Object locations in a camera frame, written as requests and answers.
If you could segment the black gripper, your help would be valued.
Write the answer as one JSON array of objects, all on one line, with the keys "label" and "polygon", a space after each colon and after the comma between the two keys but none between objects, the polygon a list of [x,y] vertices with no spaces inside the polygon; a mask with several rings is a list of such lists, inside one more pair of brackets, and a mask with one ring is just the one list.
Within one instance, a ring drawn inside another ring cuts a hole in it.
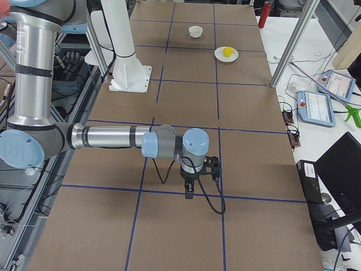
[{"label": "black gripper", "polygon": [[185,199],[193,199],[194,197],[194,182],[197,180],[197,173],[186,172],[180,168],[180,175],[184,179]]}]

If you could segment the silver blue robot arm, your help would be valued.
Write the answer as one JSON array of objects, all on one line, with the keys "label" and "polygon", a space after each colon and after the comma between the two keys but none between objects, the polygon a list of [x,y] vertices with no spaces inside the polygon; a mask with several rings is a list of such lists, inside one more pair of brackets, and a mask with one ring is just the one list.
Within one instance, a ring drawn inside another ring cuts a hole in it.
[{"label": "silver blue robot arm", "polygon": [[17,23],[15,111],[1,134],[1,159],[26,169],[70,149],[83,147],[138,148],[148,158],[179,161],[185,197],[205,174],[209,137],[198,128],[177,134],[168,125],[84,126],[51,119],[55,38],[64,27],[87,31],[85,1],[11,1]]}]

